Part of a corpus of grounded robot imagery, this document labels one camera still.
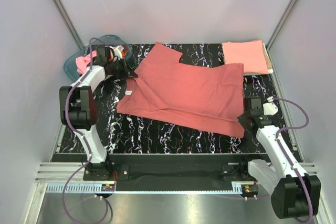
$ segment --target marble tabletop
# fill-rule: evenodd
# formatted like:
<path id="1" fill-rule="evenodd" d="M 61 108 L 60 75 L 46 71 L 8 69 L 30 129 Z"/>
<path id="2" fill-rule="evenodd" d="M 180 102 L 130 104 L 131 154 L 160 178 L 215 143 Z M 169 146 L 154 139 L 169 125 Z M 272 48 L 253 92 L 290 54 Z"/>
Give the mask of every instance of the marble tabletop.
<path id="1" fill-rule="evenodd" d="M 165 44 L 180 51 L 180 63 L 217 67 L 224 64 L 222 44 Z M 131 65 L 138 66 L 154 45 L 132 45 Z M 259 96 L 263 102 L 276 95 L 271 76 L 245 76 L 244 96 Z M 97 131 L 104 147 L 112 153 L 264 153 L 261 144 L 248 132 L 243 138 L 203 132 L 171 123 L 138 116 L 119 114 L 117 103 L 126 90 L 126 81 L 109 79 L 101 83 L 94 93 L 98 109 Z M 278 127 L 286 126 L 281 108 L 275 116 Z M 282 136 L 291 150 L 289 134 Z M 60 153 L 84 153 L 73 132 L 66 127 Z"/>

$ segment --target metal floor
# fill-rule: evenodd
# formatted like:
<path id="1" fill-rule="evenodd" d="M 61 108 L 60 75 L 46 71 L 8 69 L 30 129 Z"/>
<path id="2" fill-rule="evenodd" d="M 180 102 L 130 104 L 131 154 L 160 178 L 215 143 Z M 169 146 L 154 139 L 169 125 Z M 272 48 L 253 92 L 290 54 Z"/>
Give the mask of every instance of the metal floor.
<path id="1" fill-rule="evenodd" d="M 68 209 L 89 195 L 67 194 Z M 245 202 L 235 195 L 122 195 L 108 198 L 113 218 L 108 213 L 103 223 L 126 224 L 198 224 L 198 223 L 298 223 L 294 219 L 279 220 L 271 206 L 270 198 Z M 105 204 L 97 199 L 84 201 L 73 209 L 71 215 L 84 223 L 94 223 L 105 213 Z M 45 194 L 37 221 L 38 224 L 73 223 L 65 215 L 61 194 Z"/>

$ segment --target cable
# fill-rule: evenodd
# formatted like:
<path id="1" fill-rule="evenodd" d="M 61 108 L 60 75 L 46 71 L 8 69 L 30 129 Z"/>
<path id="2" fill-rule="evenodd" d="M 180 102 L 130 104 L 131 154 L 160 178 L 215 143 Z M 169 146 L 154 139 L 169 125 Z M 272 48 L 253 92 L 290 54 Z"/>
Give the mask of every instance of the cable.
<path id="1" fill-rule="evenodd" d="M 294 165 L 294 162 L 290 159 L 288 153 L 286 152 L 285 148 L 283 147 L 280 139 L 278 138 L 280 133 L 282 131 L 285 131 L 285 130 L 294 130 L 294 129 L 302 129 L 304 127 L 306 127 L 309 123 L 309 117 L 308 117 L 308 114 L 304 111 L 304 109 L 296 104 L 295 102 L 292 102 L 292 101 L 289 101 L 289 100 L 286 100 L 286 99 L 283 99 L 283 98 L 277 98 L 277 97 L 274 97 L 273 100 L 279 100 L 279 101 L 284 101 L 284 102 L 289 102 L 293 105 L 295 105 L 296 107 L 298 107 L 302 112 L 303 114 L 305 115 L 306 117 L 306 123 L 302 126 L 296 126 L 296 127 L 283 127 L 281 129 L 279 129 L 276 133 L 276 139 L 277 139 L 277 142 L 283 152 L 283 154 L 285 155 L 286 159 L 288 160 L 288 162 L 290 163 L 290 165 L 292 166 L 293 170 L 295 171 L 296 175 L 298 176 L 300 182 L 301 182 L 301 185 L 302 185 L 302 188 L 303 188 L 303 191 L 304 191 L 304 194 L 306 196 L 306 199 L 307 199 L 307 203 L 308 203 L 308 208 L 309 208 L 309 215 L 308 215 L 308 219 L 303 221 L 303 220 L 300 220 L 298 218 L 295 218 L 298 222 L 301 222 L 301 223 L 310 223 L 312 218 L 313 218 L 313 206 L 312 206 L 312 203 L 311 203 L 311 199 L 310 199 L 310 196 L 309 196 L 309 193 L 308 193 L 308 189 L 306 187 L 306 184 L 305 182 L 303 181 L 303 178 L 301 176 L 301 174 L 299 173 L 298 169 L 295 167 Z"/>
<path id="2" fill-rule="evenodd" d="M 87 160 L 87 162 L 86 162 L 84 165 L 82 165 L 81 167 L 79 167 L 79 168 L 78 168 L 78 169 L 77 169 L 77 170 L 76 170 L 76 171 L 75 171 L 75 172 L 68 178 L 67 182 L 66 182 L 65 185 L 64 185 L 63 191 L 62 191 L 62 205 L 63 205 L 63 209 L 64 209 L 64 211 L 65 211 L 65 214 L 69 217 L 70 220 L 72 220 L 74 223 L 77 223 L 77 224 L 86 224 L 86 223 L 84 223 L 84 222 L 80 222 L 80 221 L 76 220 L 76 219 L 75 219 L 74 217 L 72 217 L 71 214 L 69 213 L 69 211 L 68 211 L 68 209 L 67 209 L 67 207 L 66 207 L 66 204 L 65 204 L 65 190 L 66 190 L 66 188 L 67 188 L 69 182 L 72 180 L 72 178 L 73 178 L 73 177 L 74 177 L 80 170 L 82 170 L 83 168 L 85 168 L 85 167 L 91 162 L 91 160 L 92 160 L 92 150 L 91 150 L 91 147 L 90 147 L 90 145 L 89 145 L 89 143 L 88 143 L 86 137 L 84 136 L 84 134 L 81 133 L 80 131 L 76 130 L 76 129 L 74 128 L 74 126 L 71 124 L 71 121 L 70 121 L 70 118 L 69 118 L 69 104 L 70 104 L 70 98 L 71 98 L 71 95 L 72 95 L 72 93 L 74 92 L 75 88 L 78 87 L 78 85 L 80 85 L 80 84 L 85 80 L 85 78 L 88 76 L 88 74 L 92 71 L 92 67 L 93 67 L 92 41 L 93 41 L 93 40 L 98 40 L 98 41 L 100 41 L 101 43 L 103 43 L 105 46 L 108 47 L 108 45 L 107 45 L 104 41 L 102 41 L 102 40 L 100 40 L 100 39 L 98 39 L 98 38 L 91 38 L 91 39 L 89 40 L 89 47 L 90 47 L 90 68 L 89 68 L 89 69 L 85 72 L 85 74 L 79 79 L 79 81 L 77 81 L 77 82 L 72 86 L 72 88 L 70 89 L 70 91 L 69 91 L 69 93 L 68 93 L 68 96 L 67 96 L 67 99 L 66 99 L 66 103 L 65 103 L 65 118 L 66 118 L 66 122 L 67 122 L 69 128 L 70 128 L 73 132 L 76 132 L 77 134 L 80 135 L 80 137 L 82 137 L 82 139 L 83 139 L 85 145 L 86 145 L 87 148 L 88 148 L 88 152 L 89 152 L 89 159 Z M 93 223 L 93 224 L 100 224 L 100 223 L 102 223 L 102 222 L 105 220 L 105 218 L 106 218 L 106 216 L 107 216 L 107 213 L 108 213 L 109 202 L 108 202 L 105 198 L 103 198 L 103 197 L 100 197 L 100 200 L 103 200 L 103 201 L 105 202 L 105 205 L 106 205 L 106 211 L 105 211 L 104 216 L 103 216 L 99 221 L 97 221 L 97 222 L 95 222 L 95 223 Z"/>

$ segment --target laundry basket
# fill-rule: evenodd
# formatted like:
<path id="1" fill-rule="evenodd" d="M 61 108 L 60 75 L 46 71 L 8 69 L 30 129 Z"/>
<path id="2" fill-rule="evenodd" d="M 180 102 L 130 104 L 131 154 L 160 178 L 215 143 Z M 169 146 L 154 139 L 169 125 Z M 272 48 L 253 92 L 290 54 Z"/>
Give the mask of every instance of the laundry basket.
<path id="1" fill-rule="evenodd" d="M 123 40 L 121 40 L 116 35 L 105 35 L 105 36 L 100 37 L 100 39 L 109 46 L 122 45 L 124 47 L 126 60 L 129 62 L 130 58 L 133 55 L 132 47 L 130 45 L 126 44 Z M 95 45 L 102 45 L 102 43 L 98 40 L 94 40 L 92 42 L 92 50 L 94 50 Z M 69 77 L 71 81 L 77 81 L 78 78 L 80 77 L 80 74 L 77 72 L 76 58 L 80 56 L 86 56 L 89 53 L 90 53 L 89 46 L 86 46 L 79 52 L 72 55 L 64 63 L 64 67 L 63 67 L 64 72 L 67 74 L 67 76 Z"/>

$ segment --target pink cloth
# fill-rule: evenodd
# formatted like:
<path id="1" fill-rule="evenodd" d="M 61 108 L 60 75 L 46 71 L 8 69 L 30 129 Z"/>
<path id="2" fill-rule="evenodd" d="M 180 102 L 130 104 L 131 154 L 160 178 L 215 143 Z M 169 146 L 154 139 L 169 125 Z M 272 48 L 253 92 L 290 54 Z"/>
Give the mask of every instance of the pink cloth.
<path id="1" fill-rule="evenodd" d="M 244 73 L 268 74 L 261 40 L 244 43 L 223 43 L 225 64 L 243 63 Z"/>
<path id="2" fill-rule="evenodd" d="M 92 51 L 92 56 L 96 57 L 97 56 L 97 51 Z M 88 64 L 91 61 L 91 57 L 90 54 L 86 55 L 85 57 L 80 56 L 78 58 L 76 58 L 76 66 L 77 66 L 77 72 L 79 72 L 80 74 L 83 74 L 86 72 L 86 68 L 88 66 Z"/>
<path id="3" fill-rule="evenodd" d="M 237 121 L 244 110 L 243 64 L 190 66 L 179 63 L 181 56 L 156 43 L 135 71 L 139 78 L 127 80 L 117 111 L 243 137 Z"/>

